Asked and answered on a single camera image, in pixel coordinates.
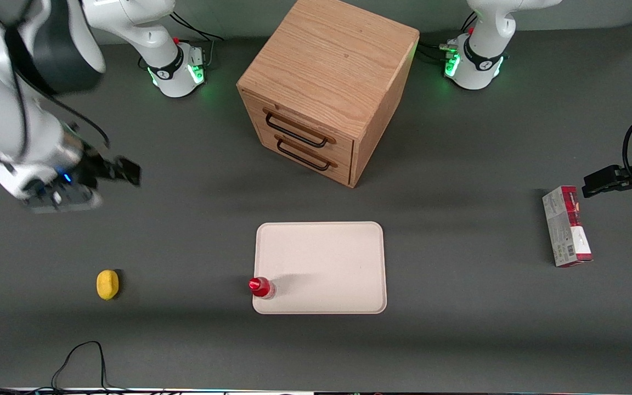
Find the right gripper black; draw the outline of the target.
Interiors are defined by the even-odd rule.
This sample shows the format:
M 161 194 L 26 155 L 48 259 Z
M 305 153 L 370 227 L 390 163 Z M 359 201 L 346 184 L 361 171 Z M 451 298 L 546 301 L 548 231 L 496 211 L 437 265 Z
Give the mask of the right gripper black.
M 104 159 L 92 146 L 83 146 L 81 159 L 70 170 L 72 183 L 84 185 L 90 189 L 98 188 L 99 179 L 125 180 L 134 187 L 140 186 L 142 168 L 123 156 L 115 157 L 115 162 Z

